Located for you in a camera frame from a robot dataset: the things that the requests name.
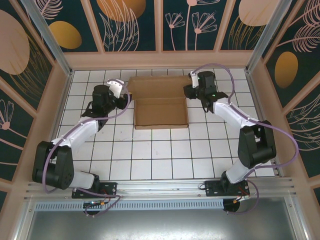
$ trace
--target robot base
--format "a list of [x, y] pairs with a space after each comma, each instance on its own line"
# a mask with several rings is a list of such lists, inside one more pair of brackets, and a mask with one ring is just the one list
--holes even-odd
[[[117, 194], [117, 183], [116, 182], [99, 182], [97, 186], [97, 190], [88, 189], [88, 191], [92, 193], [98, 194], [108, 194], [108, 195], [116, 195]], [[91, 195], [76, 188], [72, 191], [73, 199], [103, 199], [103, 197]]]

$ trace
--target enclosure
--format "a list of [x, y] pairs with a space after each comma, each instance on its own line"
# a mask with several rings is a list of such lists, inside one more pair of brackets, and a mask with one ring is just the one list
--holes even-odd
[[[319, 16], [319, 0], [1, 1], [0, 238], [319, 239]], [[46, 194], [32, 182], [38, 144], [79, 121], [95, 86], [187, 76], [208, 63], [229, 68], [233, 104], [298, 144], [292, 164], [248, 176], [260, 196], [252, 212], [227, 215], [223, 197], [199, 188], [239, 159], [239, 133], [197, 99], [186, 99], [187, 128], [144, 130], [133, 100], [72, 150], [75, 170], [117, 183], [123, 196], [101, 218], [86, 218], [71, 188]], [[204, 70], [218, 92], [233, 92], [225, 69]], [[295, 154], [290, 138], [274, 139], [267, 166]], [[239, 212], [255, 204], [249, 189]]]

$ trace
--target white tile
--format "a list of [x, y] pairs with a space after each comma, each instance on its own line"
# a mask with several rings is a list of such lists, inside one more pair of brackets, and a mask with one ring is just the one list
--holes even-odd
[[110, 180], [130, 180], [131, 160], [111, 161]]
[[152, 140], [170, 140], [170, 129], [152, 130]]
[[172, 167], [174, 179], [192, 179], [194, 177], [190, 158], [172, 159]]
[[202, 108], [201, 101], [199, 99], [186, 99], [186, 105], [188, 108]]
[[215, 177], [211, 158], [194, 158], [192, 161], [195, 179], [207, 179]]
[[217, 80], [231, 80], [229, 73], [223, 68], [215, 68], [214, 73]]
[[151, 141], [134, 141], [132, 159], [151, 159]]
[[[108, 117], [113, 117], [117, 114], [117, 110], [112, 110], [109, 114]], [[110, 125], [110, 124], [115, 124], [116, 122], [116, 117], [110, 118], [108, 119], [108, 121], [106, 122], [106, 124]]]
[[236, 93], [250, 93], [247, 80], [234, 81], [234, 89]]
[[112, 142], [94, 142], [92, 160], [110, 160], [112, 154]]
[[133, 124], [115, 125], [114, 141], [132, 141], [133, 129]]
[[73, 75], [73, 83], [87, 83], [90, 71], [75, 71]]
[[188, 75], [191, 71], [195, 70], [194, 68], [183, 69], [183, 75]]
[[190, 123], [190, 139], [208, 139], [208, 130], [206, 123]]
[[207, 112], [205, 114], [206, 122], [207, 123], [223, 123], [224, 119], [212, 112]]
[[210, 140], [210, 146], [213, 158], [231, 157], [227, 139]]
[[170, 159], [171, 143], [170, 141], [152, 142], [152, 159]]
[[188, 140], [171, 141], [171, 147], [172, 147], [172, 158], [173, 159], [191, 158], [190, 141], [188, 141]]
[[137, 70], [121, 70], [120, 79], [122, 81], [128, 82], [130, 77], [135, 77]]
[[246, 80], [245, 70], [243, 68], [231, 68], [230, 72], [235, 80]]
[[151, 160], [132, 160], [131, 180], [150, 180]]
[[113, 143], [112, 159], [131, 159], [132, 142], [131, 141], [115, 141]]
[[83, 101], [83, 105], [82, 105], [82, 109], [85, 110], [88, 107], [88, 104], [92, 102], [92, 95], [89, 96], [85, 96], [84, 97], [84, 101]]
[[62, 125], [75, 125], [81, 115], [81, 110], [65, 110], [62, 119]]
[[152, 179], [172, 179], [172, 160], [153, 159], [152, 160]]
[[75, 151], [72, 151], [73, 160], [91, 160], [93, 149], [93, 142], [83, 143], [81, 147], [79, 147]]
[[190, 139], [189, 129], [188, 128], [171, 129], [171, 139], [172, 140]]
[[69, 96], [79, 96], [86, 94], [87, 83], [72, 83]]
[[231, 156], [238, 157], [238, 146], [239, 146], [239, 139], [230, 139], [229, 140]]
[[[117, 109], [116, 113], [121, 113], [121, 109]], [[127, 109], [125, 112], [115, 119], [116, 124], [134, 124], [134, 110]]]
[[106, 142], [114, 140], [115, 125], [104, 125], [95, 135], [96, 142]]
[[232, 82], [226, 80], [217, 80], [217, 87], [219, 92], [232, 93]]
[[120, 79], [121, 70], [106, 70], [104, 75], [104, 82], [109, 79]]
[[254, 101], [250, 93], [236, 93], [239, 107], [253, 107]]
[[151, 130], [150, 129], [135, 129], [133, 127], [133, 140], [134, 141], [151, 141]]
[[[262, 164], [262, 166], [271, 166], [271, 162], [268, 161], [268, 162]], [[274, 177], [275, 176], [274, 169], [271, 167], [258, 168], [257, 170], [255, 170], [255, 174], [257, 177]]]
[[102, 82], [89, 82], [86, 87], [85, 95], [92, 96], [95, 86], [102, 85], [102, 84], [103, 84]]
[[84, 96], [69, 96], [65, 105], [66, 110], [81, 110], [84, 103]]
[[89, 173], [91, 161], [74, 161], [73, 168], [75, 171], [83, 171]]
[[89, 82], [103, 83], [105, 80], [105, 72], [104, 70], [90, 71]]
[[135, 100], [132, 100], [128, 106], [128, 109], [134, 109], [135, 108]]
[[232, 167], [232, 159], [231, 158], [212, 158], [213, 169], [214, 169], [214, 177], [221, 178], [221, 175], [224, 171], [227, 171]]
[[169, 76], [183, 76], [184, 71], [182, 69], [168, 69]]
[[240, 131], [232, 127], [229, 123], [225, 123], [226, 132], [228, 133], [228, 139], [238, 139]]
[[189, 123], [205, 123], [206, 116], [202, 108], [188, 108]]
[[97, 174], [100, 181], [108, 181], [110, 176], [111, 161], [92, 161], [90, 173]]
[[257, 111], [254, 106], [242, 106], [240, 107], [242, 111], [248, 114], [250, 117], [258, 119]]
[[208, 123], [210, 139], [227, 139], [227, 131], [223, 122]]
[[209, 140], [191, 140], [192, 158], [211, 158]]
[[152, 70], [151, 69], [138, 69], [136, 71], [136, 76], [137, 77], [142, 77], [142, 76], [149, 77], [149, 76], [152, 76]]
[[167, 69], [152, 69], [152, 76], [168, 76]]

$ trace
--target yellow circle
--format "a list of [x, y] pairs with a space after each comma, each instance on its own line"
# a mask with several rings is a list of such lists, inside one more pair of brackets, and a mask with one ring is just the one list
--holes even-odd
[[263, 26], [269, 22], [279, 0], [241, 0], [239, 18], [248, 26]]
[[65, 49], [80, 47], [82, 38], [78, 30], [66, 21], [55, 21], [49, 26], [59, 46]]
[[96, 0], [101, 11], [110, 19], [117, 22], [128, 22], [131, 17], [128, 16], [124, 4], [128, 11], [134, 12], [136, 18], [139, 18], [146, 9], [146, 0]]
[[12, 75], [21, 74], [30, 56], [28, 35], [10, 14], [0, 10], [0, 69]]
[[274, 77], [276, 84], [285, 89], [294, 81], [298, 72], [298, 59], [292, 52], [282, 53], [275, 64]]

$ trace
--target cardboard box lid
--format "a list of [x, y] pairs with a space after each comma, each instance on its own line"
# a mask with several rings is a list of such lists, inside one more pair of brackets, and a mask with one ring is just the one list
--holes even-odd
[[188, 76], [130, 77], [128, 90], [132, 99], [185, 98], [184, 86], [192, 84]]

